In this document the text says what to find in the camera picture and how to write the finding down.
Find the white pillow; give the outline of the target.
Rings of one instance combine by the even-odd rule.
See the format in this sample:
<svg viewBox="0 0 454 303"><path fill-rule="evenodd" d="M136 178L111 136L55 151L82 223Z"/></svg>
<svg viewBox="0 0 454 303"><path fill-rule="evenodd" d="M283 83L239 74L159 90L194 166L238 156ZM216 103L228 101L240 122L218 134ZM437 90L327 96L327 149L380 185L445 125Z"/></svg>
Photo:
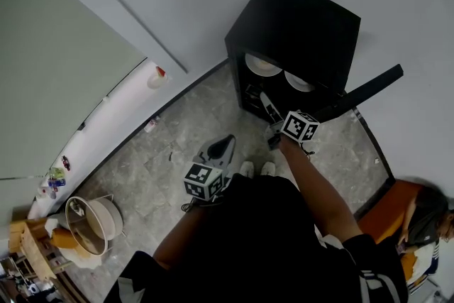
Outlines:
<svg viewBox="0 0 454 303"><path fill-rule="evenodd" d="M430 268L435 247L436 244L432 243L414 252L416 261L413 265L412 278L419 278Z"/></svg>

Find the white appliance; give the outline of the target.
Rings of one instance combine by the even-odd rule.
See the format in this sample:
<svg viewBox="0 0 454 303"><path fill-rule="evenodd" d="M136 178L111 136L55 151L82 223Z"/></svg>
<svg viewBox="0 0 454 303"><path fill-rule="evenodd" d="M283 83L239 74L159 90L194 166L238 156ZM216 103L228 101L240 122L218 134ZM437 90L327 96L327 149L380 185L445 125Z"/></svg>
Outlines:
<svg viewBox="0 0 454 303"><path fill-rule="evenodd" d="M409 296L408 303L446 303L439 285L430 277Z"/></svg>

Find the orange seat cushion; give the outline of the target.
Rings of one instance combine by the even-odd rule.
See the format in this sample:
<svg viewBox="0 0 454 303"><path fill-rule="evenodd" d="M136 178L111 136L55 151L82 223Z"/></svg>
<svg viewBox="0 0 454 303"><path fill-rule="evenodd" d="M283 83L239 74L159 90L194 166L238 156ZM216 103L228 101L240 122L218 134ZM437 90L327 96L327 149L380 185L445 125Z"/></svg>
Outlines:
<svg viewBox="0 0 454 303"><path fill-rule="evenodd" d="M400 258L406 281L408 281L413 275L413 268L416 260L417 257L414 253L405 253Z"/></svg>

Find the person's black clothing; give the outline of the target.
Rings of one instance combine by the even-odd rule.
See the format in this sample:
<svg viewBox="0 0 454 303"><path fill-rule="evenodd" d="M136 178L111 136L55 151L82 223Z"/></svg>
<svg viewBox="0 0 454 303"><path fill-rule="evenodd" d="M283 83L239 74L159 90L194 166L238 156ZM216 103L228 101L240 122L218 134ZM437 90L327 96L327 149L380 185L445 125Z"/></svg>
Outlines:
<svg viewBox="0 0 454 303"><path fill-rule="evenodd" d="M407 303L394 244L367 234L316 236L298 189L282 177L234 176L223 201L164 268L137 251L119 282L138 303Z"/></svg>

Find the orange sofa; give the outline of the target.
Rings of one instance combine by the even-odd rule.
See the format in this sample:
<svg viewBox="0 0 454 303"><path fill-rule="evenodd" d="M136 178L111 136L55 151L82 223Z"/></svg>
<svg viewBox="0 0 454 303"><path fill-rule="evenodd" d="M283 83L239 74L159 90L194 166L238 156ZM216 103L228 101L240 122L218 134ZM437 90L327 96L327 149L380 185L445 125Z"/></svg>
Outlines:
<svg viewBox="0 0 454 303"><path fill-rule="evenodd" d="M422 184L404 180L396 180L392 186L384 185L372 204L360 214L361 231L372 236L375 243L392 236L402 225L409 202L422 188Z"/></svg>

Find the person's left forearm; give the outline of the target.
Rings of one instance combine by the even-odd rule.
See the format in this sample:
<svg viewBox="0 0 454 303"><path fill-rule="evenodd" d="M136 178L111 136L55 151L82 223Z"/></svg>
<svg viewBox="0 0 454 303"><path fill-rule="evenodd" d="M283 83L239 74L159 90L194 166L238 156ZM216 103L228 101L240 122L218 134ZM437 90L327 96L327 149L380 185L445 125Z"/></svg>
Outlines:
<svg viewBox="0 0 454 303"><path fill-rule="evenodd" d="M209 206L193 205L159 244L153 259L166 270L178 265L210 212Z"/></svg>

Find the small white bottle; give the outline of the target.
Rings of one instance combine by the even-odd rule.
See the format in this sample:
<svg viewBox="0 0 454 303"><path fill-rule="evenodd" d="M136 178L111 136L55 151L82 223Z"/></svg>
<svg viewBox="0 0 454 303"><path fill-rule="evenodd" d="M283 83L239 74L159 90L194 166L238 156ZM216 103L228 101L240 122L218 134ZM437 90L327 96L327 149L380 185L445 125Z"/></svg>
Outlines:
<svg viewBox="0 0 454 303"><path fill-rule="evenodd" d="M146 133L150 133L151 131L153 131L155 129L155 127L159 124L159 121L160 121L160 117L159 116L155 116L154 118L151 118L143 127L143 130L146 132Z"/></svg>

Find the person's left white shoe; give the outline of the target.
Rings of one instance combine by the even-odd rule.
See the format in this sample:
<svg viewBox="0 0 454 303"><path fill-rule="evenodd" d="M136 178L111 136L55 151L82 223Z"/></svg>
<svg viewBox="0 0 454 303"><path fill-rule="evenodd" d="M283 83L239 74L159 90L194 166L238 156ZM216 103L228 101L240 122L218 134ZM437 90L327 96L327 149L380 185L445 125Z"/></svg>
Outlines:
<svg viewBox="0 0 454 303"><path fill-rule="evenodd" d="M244 161L242 163L238 173L240 175L250 178L250 179L254 178L255 166L254 166L253 162L248 161L248 160Z"/></svg>

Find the white spray bottle red top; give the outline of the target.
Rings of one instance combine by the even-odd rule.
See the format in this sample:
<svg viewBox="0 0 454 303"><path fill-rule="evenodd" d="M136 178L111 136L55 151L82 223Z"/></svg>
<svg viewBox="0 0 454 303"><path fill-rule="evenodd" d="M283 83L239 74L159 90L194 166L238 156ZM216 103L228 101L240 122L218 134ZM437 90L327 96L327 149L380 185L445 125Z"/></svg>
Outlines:
<svg viewBox="0 0 454 303"><path fill-rule="evenodd" d="M159 66L155 67L155 71L149 76L147 80L147 87L151 90L161 88L167 82L167 73Z"/></svg>

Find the white plate with strawberries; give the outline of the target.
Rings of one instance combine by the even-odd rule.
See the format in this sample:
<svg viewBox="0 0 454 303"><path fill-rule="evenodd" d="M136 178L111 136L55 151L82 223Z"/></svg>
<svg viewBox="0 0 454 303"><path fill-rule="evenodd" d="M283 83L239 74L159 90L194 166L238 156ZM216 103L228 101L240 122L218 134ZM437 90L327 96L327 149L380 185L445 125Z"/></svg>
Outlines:
<svg viewBox="0 0 454 303"><path fill-rule="evenodd" d="M287 82L300 92L312 92L315 90L315 87L308 82L305 82L303 79L294 76L293 74L285 71L284 76Z"/></svg>

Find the white plate with peach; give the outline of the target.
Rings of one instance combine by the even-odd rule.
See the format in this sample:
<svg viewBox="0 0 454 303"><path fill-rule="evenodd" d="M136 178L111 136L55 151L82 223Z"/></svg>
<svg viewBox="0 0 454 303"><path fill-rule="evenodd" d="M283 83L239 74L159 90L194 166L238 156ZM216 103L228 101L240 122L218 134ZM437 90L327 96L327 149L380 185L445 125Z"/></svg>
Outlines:
<svg viewBox="0 0 454 303"><path fill-rule="evenodd" d="M261 76L261 77L274 77L276 75L278 75L282 69L275 66L272 70L261 70L260 68L258 68L256 66L256 64L254 63L254 60L256 59L260 59L258 57L255 57L251 54L248 54L246 53L245 54L245 63L247 65L247 67L249 68L249 70L253 73L255 73L256 75L258 76Z"/></svg>

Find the white window ledge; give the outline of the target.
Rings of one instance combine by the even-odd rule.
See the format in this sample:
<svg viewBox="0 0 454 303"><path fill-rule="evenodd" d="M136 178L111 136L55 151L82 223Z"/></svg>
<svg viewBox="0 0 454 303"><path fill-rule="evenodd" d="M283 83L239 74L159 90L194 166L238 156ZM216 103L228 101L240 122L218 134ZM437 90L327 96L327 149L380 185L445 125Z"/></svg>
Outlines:
<svg viewBox="0 0 454 303"><path fill-rule="evenodd" d="M90 113L84 127L76 131L59 157L70 162L70 171L65 172L66 185L60 187L56 199L36 199L28 212L29 219L48 215L107 158L132 132L137 129L160 103L172 77L167 73L167 82L156 90L147 87L149 76L157 65L147 59L107 94Z"/></svg>

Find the black mini fridge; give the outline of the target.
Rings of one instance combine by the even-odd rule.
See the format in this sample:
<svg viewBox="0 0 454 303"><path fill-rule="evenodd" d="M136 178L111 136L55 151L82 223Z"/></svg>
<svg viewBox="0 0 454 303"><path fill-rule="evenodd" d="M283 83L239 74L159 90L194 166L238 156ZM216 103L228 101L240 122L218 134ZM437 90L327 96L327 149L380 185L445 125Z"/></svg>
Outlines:
<svg viewBox="0 0 454 303"><path fill-rule="evenodd" d="M347 94L360 21L331 0L249 0L225 38L240 108L270 122L261 92L281 116L297 110L313 116ZM282 71L258 76L247 67L246 53ZM285 71L315 90L297 91Z"/></svg>

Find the round beige bin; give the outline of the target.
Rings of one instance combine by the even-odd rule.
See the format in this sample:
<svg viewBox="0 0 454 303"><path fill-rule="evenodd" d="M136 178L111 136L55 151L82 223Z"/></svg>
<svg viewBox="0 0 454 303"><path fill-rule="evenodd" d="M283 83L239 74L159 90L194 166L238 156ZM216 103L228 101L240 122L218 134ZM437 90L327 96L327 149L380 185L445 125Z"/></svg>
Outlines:
<svg viewBox="0 0 454 303"><path fill-rule="evenodd" d="M85 216L80 217L70 209L72 200L84 207ZM123 218L112 194L91 200L70 197L65 205L65 218L76 241L92 255L104 255L112 249L114 239L123 233Z"/></svg>

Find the person's right forearm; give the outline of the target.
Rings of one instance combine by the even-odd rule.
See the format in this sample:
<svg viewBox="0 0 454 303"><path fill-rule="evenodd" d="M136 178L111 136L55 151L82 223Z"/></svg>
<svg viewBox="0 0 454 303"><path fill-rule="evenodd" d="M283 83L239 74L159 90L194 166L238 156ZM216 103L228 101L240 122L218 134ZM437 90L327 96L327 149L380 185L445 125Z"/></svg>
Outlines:
<svg viewBox="0 0 454 303"><path fill-rule="evenodd" d="M349 206L335 187L313 166L305 152L287 136L279 149L322 235L344 242L362 234Z"/></svg>

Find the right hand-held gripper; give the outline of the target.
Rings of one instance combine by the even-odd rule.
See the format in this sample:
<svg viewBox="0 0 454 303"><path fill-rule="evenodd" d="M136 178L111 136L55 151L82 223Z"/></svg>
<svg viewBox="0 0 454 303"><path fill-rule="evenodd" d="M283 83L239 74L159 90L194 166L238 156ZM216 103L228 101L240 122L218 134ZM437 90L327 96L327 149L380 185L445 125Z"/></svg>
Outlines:
<svg viewBox="0 0 454 303"><path fill-rule="evenodd" d="M292 139L300 148L303 148L304 142L313 139L319 122L312 116L300 111L289 111L284 118L264 92L260 93L260 100L270 117L270 125L265 131L265 139L270 149L277 148L282 135Z"/></svg>

